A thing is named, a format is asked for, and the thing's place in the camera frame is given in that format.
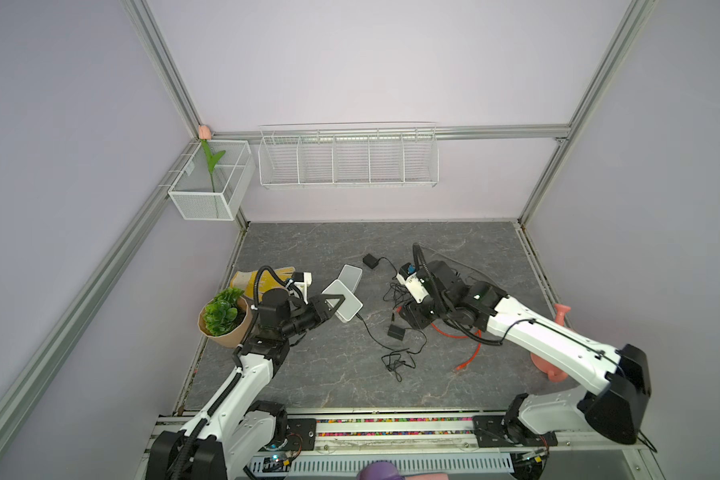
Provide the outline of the black power adapter with cable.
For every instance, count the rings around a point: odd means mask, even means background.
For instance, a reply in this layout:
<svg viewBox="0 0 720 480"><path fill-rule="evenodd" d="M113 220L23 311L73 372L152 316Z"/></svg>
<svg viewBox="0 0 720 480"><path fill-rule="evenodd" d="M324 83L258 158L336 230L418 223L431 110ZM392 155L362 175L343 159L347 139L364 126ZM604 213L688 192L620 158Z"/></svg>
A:
<svg viewBox="0 0 720 480"><path fill-rule="evenodd" d="M428 344L427 335L420 329L403 327L399 325L394 318L391 318L387 336L398 342L397 346L391 346L382 342L372 333L368 321L363 316L357 314L356 317L364 326L369 338L384 350L384 353L380 356L384 369L392 375L398 383L401 383L403 381L403 370L415 370L417 368L416 358L423 352ZM409 332L421 337L422 342L418 347L405 346L403 344L406 334Z"/></svg>

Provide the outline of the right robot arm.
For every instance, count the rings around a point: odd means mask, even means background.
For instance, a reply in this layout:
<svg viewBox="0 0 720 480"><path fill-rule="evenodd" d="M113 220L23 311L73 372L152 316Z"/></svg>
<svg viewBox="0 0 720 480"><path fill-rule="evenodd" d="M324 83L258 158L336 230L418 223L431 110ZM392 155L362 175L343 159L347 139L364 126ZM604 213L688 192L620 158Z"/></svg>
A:
<svg viewBox="0 0 720 480"><path fill-rule="evenodd" d="M441 320L482 345L513 343L577 382L556 394L517 395L500 427L511 443L559 431L593 431L623 445L638 442L652 395L644 351L591 340L490 281L465 283L442 261L407 263L396 279L412 297L405 308L415 318Z"/></svg>

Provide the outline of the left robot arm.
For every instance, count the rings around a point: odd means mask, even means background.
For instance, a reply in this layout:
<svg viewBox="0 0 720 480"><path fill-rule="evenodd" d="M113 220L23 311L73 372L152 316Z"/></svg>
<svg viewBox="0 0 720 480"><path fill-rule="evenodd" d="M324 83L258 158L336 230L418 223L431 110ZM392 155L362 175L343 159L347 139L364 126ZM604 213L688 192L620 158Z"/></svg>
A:
<svg viewBox="0 0 720 480"><path fill-rule="evenodd" d="M252 322L233 351L234 367L211 399L177 431L160 433L149 450L147 479L254 478L250 462L264 447L288 441L284 405L262 401L259 393L275 377L303 335L339 316L342 307L359 312L353 291L336 281L335 293L312 297L306 283L282 279L270 266L259 268L247 311Z"/></svg>

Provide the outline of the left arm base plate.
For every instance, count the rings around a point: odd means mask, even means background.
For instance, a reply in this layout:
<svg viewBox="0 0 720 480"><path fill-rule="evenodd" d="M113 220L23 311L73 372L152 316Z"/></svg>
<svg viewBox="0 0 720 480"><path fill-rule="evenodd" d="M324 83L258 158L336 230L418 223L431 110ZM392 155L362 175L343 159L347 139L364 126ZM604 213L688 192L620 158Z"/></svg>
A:
<svg viewBox="0 0 720 480"><path fill-rule="evenodd" d="M317 440L317 419L289 417L285 427L277 427L275 437L259 449L264 451L313 451Z"/></svg>

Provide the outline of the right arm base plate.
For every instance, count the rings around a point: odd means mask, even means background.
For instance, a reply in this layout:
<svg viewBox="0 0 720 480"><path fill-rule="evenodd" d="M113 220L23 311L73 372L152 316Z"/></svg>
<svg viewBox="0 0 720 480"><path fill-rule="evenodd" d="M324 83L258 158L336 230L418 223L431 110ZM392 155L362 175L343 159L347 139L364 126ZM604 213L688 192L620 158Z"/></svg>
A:
<svg viewBox="0 0 720 480"><path fill-rule="evenodd" d="M558 439L554 432L535 434L518 420L506 420L504 415L476 415L472 421L474 435L480 448L553 447L558 445Z"/></svg>

